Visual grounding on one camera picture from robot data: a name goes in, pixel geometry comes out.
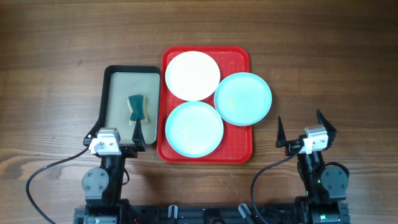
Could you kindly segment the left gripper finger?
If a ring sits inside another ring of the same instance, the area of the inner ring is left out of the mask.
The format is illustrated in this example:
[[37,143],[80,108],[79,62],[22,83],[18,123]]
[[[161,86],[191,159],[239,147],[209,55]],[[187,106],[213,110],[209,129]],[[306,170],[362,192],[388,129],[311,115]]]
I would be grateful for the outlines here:
[[137,120],[136,120],[134,132],[132,135],[132,141],[135,145],[144,145],[145,144],[144,135],[142,133],[142,128],[141,128],[141,119],[140,118],[137,118]]
[[85,136],[86,139],[91,139],[96,137],[97,132],[100,130],[101,128],[101,120],[98,119],[95,123],[95,125],[92,127],[92,129],[88,132],[88,134]]

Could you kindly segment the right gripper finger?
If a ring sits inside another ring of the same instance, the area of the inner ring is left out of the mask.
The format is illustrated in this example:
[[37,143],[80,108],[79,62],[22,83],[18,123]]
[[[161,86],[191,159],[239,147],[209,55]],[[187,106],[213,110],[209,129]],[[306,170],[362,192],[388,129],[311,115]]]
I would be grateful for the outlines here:
[[279,116],[278,117],[277,142],[285,142],[285,141],[286,141],[285,131],[284,131],[281,117]]
[[323,116],[320,110],[317,110],[318,123],[323,125],[328,133],[335,133],[335,127]]

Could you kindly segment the green and yellow sponge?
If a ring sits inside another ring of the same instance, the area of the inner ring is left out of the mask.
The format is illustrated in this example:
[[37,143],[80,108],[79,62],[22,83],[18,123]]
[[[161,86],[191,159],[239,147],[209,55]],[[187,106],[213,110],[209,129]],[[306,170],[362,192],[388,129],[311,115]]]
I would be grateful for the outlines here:
[[127,99],[128,107],[130,110],[129,124],[135,125],[139,119],[141,124],[149,122],[149,116],[146,110],[146,97],[144,95],[132,95]]

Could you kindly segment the light blue plate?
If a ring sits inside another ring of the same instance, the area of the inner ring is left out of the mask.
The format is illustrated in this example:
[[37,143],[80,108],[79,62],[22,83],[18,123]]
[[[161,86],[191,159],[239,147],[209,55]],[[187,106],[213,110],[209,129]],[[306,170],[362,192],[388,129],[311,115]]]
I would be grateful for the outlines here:
[[214,104],[226,122],[235,126],[250,126],[270,111],[272,93],[261,77],[239,72],[220,82],[214,94]]
[[211,154],[221,143],[224,124],[211,105],[189,101],[177,106],[165,124],[165,137],[178,154],[199,158]]

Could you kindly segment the white round plate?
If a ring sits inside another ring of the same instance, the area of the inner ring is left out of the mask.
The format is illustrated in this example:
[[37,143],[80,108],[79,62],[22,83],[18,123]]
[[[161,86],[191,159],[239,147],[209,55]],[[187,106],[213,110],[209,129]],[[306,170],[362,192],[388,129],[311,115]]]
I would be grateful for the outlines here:
[[188,51],[167,65],[165,82],[170,92],[184,101],[200,101],[212,95],[221,80],[216,61],[208,54]]

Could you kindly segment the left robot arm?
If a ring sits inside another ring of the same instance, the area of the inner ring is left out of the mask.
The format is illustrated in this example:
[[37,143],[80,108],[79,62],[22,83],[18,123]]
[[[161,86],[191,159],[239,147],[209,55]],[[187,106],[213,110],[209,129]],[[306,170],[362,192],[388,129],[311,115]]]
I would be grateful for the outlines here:
[[84,145],[101,159],[101,164],[83,176],[82,187],[86,205],[82,211],[75,212],[75,223],[141,222],[129,200],[121,198],[122,187],[125,184],[123,177],[127,175],[126,159],[136,158],[137,152],[146,149],[140,119],[135,122],[132,144],[124,146],[120,141],[117,128],[101,128],[99,124],[96,124],[85,138]]

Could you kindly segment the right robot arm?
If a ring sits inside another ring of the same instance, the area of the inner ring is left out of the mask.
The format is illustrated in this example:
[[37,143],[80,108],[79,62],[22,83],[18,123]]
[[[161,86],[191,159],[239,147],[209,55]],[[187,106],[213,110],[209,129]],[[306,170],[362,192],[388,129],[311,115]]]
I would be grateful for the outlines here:
[[306,190],[306,196],[295,199],[295,218],[298,223],[350,223],[348,205],[343,203],[349,170],[338,162],[326,163],[322,156],[331,148],[337,130],[319,110],[317,120],[317,125],[306,127],[303,135],[288,141],[278,119],[275,146],[284,147],[286,156],[298,159],[298,174]]

